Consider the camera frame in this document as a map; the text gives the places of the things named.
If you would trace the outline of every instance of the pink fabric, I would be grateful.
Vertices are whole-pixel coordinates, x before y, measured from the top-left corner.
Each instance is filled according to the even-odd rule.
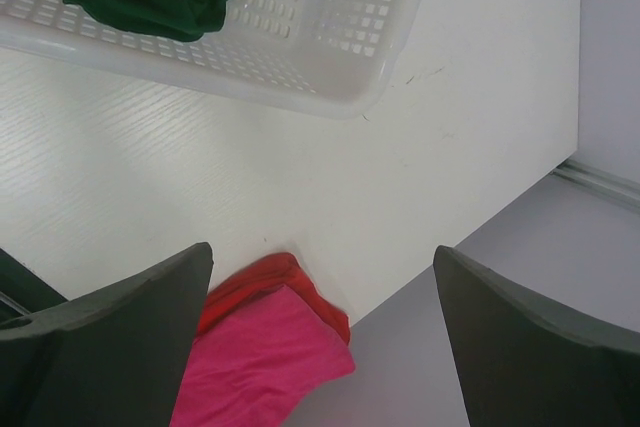
[[[171,427],[278,426],[315,387],[354,369],[336,331],[282,286],[196,340]]]

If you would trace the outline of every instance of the red fabric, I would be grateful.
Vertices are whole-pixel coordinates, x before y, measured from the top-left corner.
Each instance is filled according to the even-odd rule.
[[[280,286],[196,339],[171,427],[277,427],[309,392],[354,369],[338,333]]]
[[[324,300],[311,279],[289,253],[273,254],[258,260],[229,277],[209,292],[198,324],[198,335],[213,328],[238,306],[264,290],[287,285],[298,294],[326,324],[349,343],[351,331],[347,314]]]

